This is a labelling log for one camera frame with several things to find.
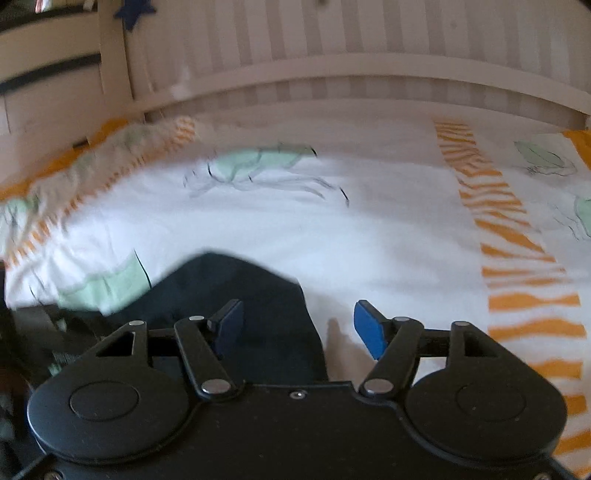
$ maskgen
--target blue tab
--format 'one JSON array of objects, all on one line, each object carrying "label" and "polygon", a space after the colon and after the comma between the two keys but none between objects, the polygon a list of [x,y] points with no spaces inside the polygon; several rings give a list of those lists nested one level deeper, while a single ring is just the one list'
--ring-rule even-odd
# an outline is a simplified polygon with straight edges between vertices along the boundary
[{"label": "blue tab", "polygon": [[388,342],[378,319],[357,302],[353,312],[353,324],[371,356],[374,360],[379,360],[386,351]]}]

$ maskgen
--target mattress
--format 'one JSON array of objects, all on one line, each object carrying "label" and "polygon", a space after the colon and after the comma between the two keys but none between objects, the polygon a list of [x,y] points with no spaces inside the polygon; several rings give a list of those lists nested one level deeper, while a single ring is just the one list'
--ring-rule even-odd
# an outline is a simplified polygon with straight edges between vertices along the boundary
[{"label": "mattress", "polygon": [[556,456],[588,468],[586,134],[428,115],[254,124],[131,125],[5,202],[8,305],[108,314],[223,252],[296,279],[329,375],[355,383],[374,363],[358,300],[430,328],[467,320],[559,388]]}]

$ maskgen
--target screw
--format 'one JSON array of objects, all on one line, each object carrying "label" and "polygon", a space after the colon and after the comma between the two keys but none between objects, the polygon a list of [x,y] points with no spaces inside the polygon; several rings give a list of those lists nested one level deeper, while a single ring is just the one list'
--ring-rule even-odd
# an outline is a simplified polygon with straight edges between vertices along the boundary
[{"label": "screw", "polygon": [[60,472],[47,472],[43,477],[43,480],[63,480],[63,477]]},{"label": "screw", "polygon": [[380,395],[388,393],[394,389],[394,385],[385,378],[372,378],[363,384],[365,391],[370,395]]},{"label": "screw", "polygon": [[223,378],[212,378],[201,384],[201,389],[209,395],[221,395],[230,391],[232,386]]},{"label": "screw", "polygon": [[304,400],[308,392],[306,390],[296,390],[290,393],[290,398],[293,400]]}]

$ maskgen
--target blue lever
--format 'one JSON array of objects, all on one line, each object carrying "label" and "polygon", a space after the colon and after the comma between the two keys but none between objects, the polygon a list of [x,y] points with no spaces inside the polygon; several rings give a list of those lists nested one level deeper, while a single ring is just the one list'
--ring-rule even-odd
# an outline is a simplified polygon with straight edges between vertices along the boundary
[{"label": "blue lever", "polygon": [[367,300],[359,300],[353,311],[353,325],[374,360],[379,360],[388,347],[382,324],[388,320]]}]

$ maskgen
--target dark blue star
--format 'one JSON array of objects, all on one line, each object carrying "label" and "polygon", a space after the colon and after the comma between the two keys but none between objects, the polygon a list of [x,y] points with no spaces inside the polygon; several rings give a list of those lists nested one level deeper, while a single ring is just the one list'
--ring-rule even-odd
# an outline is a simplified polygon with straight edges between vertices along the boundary
[{"label": "dark blue star", "polygon": [[131,32],[141,14],[156,13],[156,9],[150,4],[150,1],[151,0],[125,0],[123,6],[115,14],[115,18],[122,18],[125,29]]}]

